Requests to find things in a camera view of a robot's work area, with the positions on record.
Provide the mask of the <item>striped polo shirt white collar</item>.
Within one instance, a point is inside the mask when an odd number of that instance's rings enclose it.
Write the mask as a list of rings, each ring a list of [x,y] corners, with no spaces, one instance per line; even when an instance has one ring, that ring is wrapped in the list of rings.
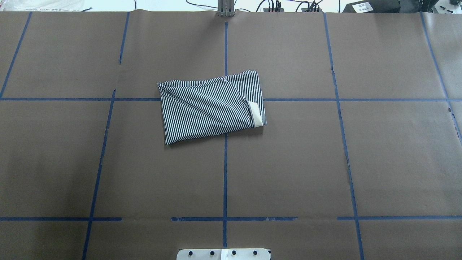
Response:
[[[254,70],[200,81],[159,82],[165,144],[259,128],[267,123]]]

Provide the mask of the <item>black power strip far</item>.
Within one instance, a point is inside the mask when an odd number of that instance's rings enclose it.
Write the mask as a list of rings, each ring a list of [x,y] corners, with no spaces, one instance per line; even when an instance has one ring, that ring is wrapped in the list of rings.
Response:
[[[281,0],[264,0],[260,6],[263,12],[266,13],[283,13],[284,8],[282,7]]]

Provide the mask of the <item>black power strip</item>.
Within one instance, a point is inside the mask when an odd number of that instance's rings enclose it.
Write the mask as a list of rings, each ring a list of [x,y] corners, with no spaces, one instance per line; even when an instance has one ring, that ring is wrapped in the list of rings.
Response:
[[[282,7],[281,0],[264,0],[260,6],[263,12],[266,13],[283,13],[284,8]]]
[[[320,2],[322,2],[322,0],[319,0],[319,2],[317,2],[316,0],[302,1],[296,10],[299,10],[301,5],[303,3],[306,3],[307,7],[300,9],[302,13],[320,13],[321,12],[321,7],[319,6]]]

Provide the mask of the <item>black power strip near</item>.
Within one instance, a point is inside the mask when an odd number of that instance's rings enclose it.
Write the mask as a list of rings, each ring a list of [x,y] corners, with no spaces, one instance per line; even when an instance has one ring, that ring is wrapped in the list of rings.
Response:
[[[320,13],[321,12],[321,7],[319,6],[320,2],[322,2],[322,0],[319,0],[319,2],[317,2],[316,0],[302,1],[296,10],[299,10],[301,5],[303,3],[306,3],[307,7],[300,9],[302,13]]]

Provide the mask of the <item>black rectangular box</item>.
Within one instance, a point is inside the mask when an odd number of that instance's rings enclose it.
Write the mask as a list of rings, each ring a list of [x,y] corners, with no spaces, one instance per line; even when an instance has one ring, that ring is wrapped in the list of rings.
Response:
[[[342,13],[399,13],[400,0],[358,0],[348,3]]]

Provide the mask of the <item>aluminium frame post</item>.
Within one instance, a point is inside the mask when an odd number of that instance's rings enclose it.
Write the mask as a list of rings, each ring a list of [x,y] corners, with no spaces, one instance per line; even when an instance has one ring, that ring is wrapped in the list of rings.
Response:
[[[218,0],[217,16],[233,17],[235,15],[235,0]]]

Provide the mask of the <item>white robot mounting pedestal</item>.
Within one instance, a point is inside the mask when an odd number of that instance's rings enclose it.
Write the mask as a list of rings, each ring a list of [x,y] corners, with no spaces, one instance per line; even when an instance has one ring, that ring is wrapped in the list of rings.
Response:
[[[271,260],[266,248],[200,248],[179,250],[177,260]]]

